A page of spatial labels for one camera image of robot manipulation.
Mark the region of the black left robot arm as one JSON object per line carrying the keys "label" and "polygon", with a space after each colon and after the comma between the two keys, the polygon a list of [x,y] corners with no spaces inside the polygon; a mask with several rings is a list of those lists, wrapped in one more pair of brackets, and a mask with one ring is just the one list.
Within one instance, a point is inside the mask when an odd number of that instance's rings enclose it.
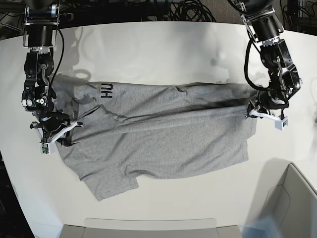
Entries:
{"label": "black left robot arm", "polygon": [[[286,42],[280,37],[284,28],[271,0],[230,0],[229,4],[240,14],[249,36],[244,75],[257,94],[249,102],[246,117],[270,118],[271,110],[288,108],[290,99],[302,86]],[[248,75],[251,46],[257,43],[260,44],[258,52],[262,64],[268,69],[270,81],[267,87],[257,86]]]}

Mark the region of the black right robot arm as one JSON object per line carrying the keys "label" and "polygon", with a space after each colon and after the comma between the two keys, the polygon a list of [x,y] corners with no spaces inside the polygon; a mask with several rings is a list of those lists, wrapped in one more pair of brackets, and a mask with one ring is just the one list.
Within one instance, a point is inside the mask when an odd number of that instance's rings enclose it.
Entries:
{"label": "black right robot arm", "polygon": [[40,137],[44,154],[50,153],[50,146],[58,142],[71,145],[71,130],[82,123],[54,105],[56,93],[53,82],[59,69],[54,64],[53,48],[56,37],[53,30],[60,32],[60,1],[28,0],[25,7],[23,46],[29,49],[24,63],[25,81],[22,92],[22,107],[37,119],[30,128]]}

